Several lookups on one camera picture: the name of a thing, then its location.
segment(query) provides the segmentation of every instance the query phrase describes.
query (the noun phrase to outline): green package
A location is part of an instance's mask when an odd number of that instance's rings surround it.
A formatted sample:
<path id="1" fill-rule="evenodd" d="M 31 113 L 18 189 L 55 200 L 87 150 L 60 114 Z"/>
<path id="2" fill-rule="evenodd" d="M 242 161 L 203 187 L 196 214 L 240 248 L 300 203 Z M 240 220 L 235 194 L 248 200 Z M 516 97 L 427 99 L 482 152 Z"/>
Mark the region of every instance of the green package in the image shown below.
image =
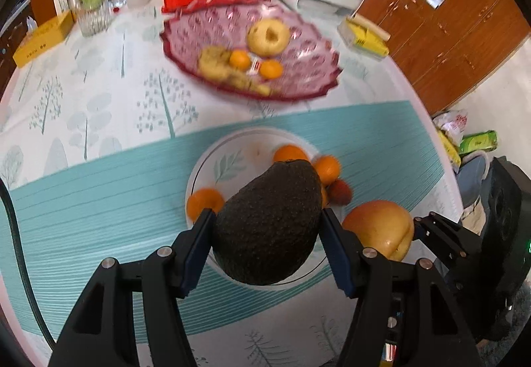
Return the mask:
<path id="1" fill-rule="evenodd" d="M 459 146 L 459 155 L 468 155 L 476 150 L 493 151 L 497 148 L 496 131 L 487 131 L 463 137 Z"/>

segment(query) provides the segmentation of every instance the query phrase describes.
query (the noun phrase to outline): yellow apple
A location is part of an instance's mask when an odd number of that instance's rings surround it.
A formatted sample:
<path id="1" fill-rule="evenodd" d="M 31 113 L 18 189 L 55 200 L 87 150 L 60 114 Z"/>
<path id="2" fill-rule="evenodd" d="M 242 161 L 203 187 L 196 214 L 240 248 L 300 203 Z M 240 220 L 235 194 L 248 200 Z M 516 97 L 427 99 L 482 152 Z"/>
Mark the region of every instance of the yellow apple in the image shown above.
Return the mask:
<path id="1" fill-rule="evenodd" d="M 342 226 L 354 232 L 363 247 L 372 247 L 393 261 L 404 259 L 415 232 L 410 213 L 383 200 L 357 206 L 344 218 Z"/>

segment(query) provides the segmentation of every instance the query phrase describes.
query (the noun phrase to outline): dark avocado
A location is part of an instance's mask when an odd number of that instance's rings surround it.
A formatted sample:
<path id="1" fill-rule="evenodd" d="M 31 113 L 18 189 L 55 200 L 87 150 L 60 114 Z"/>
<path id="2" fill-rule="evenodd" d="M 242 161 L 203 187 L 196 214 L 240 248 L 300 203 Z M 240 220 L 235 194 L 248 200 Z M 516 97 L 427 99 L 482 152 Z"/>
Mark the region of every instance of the dark avocado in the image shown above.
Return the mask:
<path id="1" fill-rule="evenodd" d="M 312 252 L 321 205 L 321 182 L 309 162 L 273 164 L 219 212 L 212 232 L 216 260 L 242 283 L 284 280 Z"/>

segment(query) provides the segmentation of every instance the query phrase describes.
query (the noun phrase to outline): teal stripe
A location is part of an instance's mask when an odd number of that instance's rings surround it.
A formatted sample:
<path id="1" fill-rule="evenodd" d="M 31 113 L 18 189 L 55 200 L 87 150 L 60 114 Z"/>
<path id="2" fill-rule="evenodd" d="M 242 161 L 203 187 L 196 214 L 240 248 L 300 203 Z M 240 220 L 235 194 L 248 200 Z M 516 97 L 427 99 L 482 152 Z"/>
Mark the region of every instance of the teal stripe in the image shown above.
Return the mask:
<path id="1" fill-rule="evenodd" d="M 68 168 L 12 192 L 37 301 L 57 337 L 103 257 L 145 258 L 186 228 L 188 177 L 213 142 L 243 127 L 288 130 L 338 157 L 354 187 L 348 207 L 375 199 L 411 210 L 443 175 L 431 140 L 408 102 L 305 112 L 216 127 Z M 17 317 L 40 334 L 24 294 L 6 216 L 0 215 L 0 269 Z M 206 266 L 180 310 L 188 334 L 231 324 L 277 305 L 330 276 L 326 266 L 299 286 L 256 290 Z M 146 342 L 142 301 L 134 299 L 138 342 Z"/>

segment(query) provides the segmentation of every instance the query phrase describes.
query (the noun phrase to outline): glass fruit tray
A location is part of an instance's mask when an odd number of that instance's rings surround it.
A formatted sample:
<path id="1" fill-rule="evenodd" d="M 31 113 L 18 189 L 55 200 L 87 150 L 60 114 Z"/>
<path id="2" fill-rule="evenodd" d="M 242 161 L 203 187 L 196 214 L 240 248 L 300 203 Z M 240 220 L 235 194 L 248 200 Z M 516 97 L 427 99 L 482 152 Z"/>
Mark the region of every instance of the glass fruit tray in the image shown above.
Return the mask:
<path id="1" fill-rule="evenodd" d="M 283 66 L 275 80 L 263 79 L 256 70 L 262 59 L 246 44 L 251 26 L 260 19 L 282 21 L 290 33 L 286 49 L 273 59 Z M 258 100 L 294 102 L 324 96 L 338 85 L 341 73 L 339 54 L 317 28 L 295 12 L 286 11 L 268 0 L 196 0 L 164 23 L 161 33 L 164 53 L 183 72 L 209 87 Z M 228 50 L 246 50 L 253 60 L 247 76 L 254 85 L 263 84 L 269 92 L 256 87 L 237 88 L 229 82 L 207 80 L 197 67 L 201 50 L 219 45 Z"/>

